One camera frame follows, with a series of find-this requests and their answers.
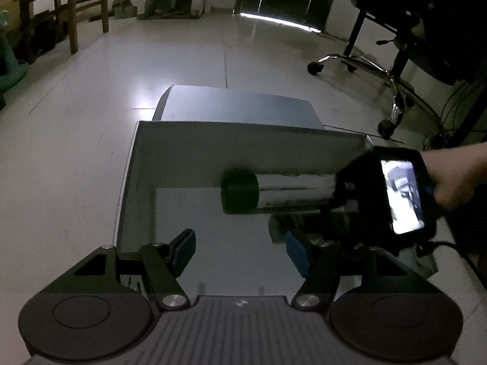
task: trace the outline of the chrome chair base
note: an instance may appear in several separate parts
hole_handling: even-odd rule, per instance
[[[389,70],[381,67],[380,65],[367,59],[365,56],[359,55],[340,55],[330,54],[323,56],[316,62],[308,64],[308,72],[312,75],[317,75],[323,70],[323,63],[327,60],[339,60],[347,65],[350,72],[354,72],[356,69],[368,72],[375,77],[380,78],[390,88],[393,94],[393,109],[388,119],[385,119],[379,123],[377,130],[381,137],[389,139],[396,127],[401,123],[404,116],[406,106],[418,106],[420,107],[432,122],[437,126],[440,134],[445,132],[443,124],[439,115],[433,110],[421,97],[419,97],[414,89],[403,81],[400,77],[391,75]]]

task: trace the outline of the green cap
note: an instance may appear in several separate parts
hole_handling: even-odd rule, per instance
[[[247,214],[259,203],[259,182],[248,170],[232,170],[222,180],[222,206],[225,214]]]

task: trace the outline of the metal screw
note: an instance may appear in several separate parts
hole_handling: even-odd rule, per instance
[[[186,298],[179,294],[168,295],[162,299],[162,303],[164,303],[168,308],[178,308],[186,304],[186,301]]]
[[[300,295],[296,298],[296,303],[302,308],[313,308],[320,303],[320,298],[316,295]]]

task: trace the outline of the circular pad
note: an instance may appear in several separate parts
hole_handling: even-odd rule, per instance
[[[19,315],[29,351],[64,362],[113,355],[149,328],[149,302],[136,292],[34,296]]]
[[[332,303],[330,322],[342,340],[368,355],[420,362],[452,353],[463,317],[445,294],[348,292]]]
[[[106,320],[110,303],[96,296],[74,296],[58,303],[54,318],[68,328],[90,328]]]

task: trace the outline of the blue gripper pad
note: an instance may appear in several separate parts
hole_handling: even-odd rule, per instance
[[[286,251],[301,277],[306,278],[311,264],[308,259],[308,250],[290,232],[286,232]]]
[[[191,258],[196,252],[196,234],[191,231],[179,244],[174,248],[172,259],[172,270],[174,276],[179,277],[188,265]]]

